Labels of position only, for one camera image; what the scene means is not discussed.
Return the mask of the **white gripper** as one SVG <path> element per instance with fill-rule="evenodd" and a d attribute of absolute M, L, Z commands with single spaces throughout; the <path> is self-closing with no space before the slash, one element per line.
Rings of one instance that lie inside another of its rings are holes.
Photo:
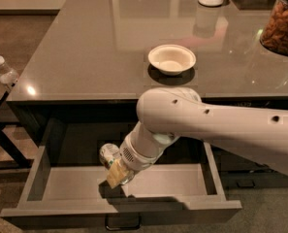
<path fill-rule="evenodd" d="M 138 153 L 131 144 L 130 134 L 126 136 L 119 150 L 122 159 L 115 159 L 107 174 L 107 182 L 111 188 L 128 183 L 133 179 L 133 171 L 145 170 L 157 160 L 156 157 L 145 157 Z"/>

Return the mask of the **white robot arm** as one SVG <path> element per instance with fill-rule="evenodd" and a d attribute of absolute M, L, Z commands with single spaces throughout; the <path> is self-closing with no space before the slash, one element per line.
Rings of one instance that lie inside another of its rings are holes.
<path fill-rule="evenodd" d="M 204 103 L 190 88 L 153 88 L 109 169 L 111 187 L 133 179 L 180 137 L 201 140 L 288 176 L 288 111 Z"/>

